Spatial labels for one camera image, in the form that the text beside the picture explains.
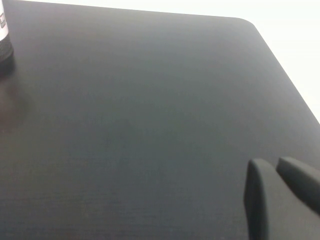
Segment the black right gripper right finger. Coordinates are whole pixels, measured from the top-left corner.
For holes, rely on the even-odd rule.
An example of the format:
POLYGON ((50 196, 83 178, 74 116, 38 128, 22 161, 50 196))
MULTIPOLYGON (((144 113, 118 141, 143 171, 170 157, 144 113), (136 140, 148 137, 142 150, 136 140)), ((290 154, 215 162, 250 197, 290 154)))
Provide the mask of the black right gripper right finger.
POLYGON ((281 157, 276 171, 305 205, 320 213, 320 171, 292 157, 281 157))

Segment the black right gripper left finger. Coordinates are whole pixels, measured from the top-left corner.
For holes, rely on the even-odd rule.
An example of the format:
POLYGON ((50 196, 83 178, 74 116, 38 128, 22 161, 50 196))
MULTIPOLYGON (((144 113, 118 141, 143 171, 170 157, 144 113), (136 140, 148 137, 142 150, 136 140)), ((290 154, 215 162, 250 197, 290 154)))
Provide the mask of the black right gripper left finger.
POLYGON ((251 240, 318 240, 320 213, 305 205, 263 159, 247 166, 244 208, 251 240))

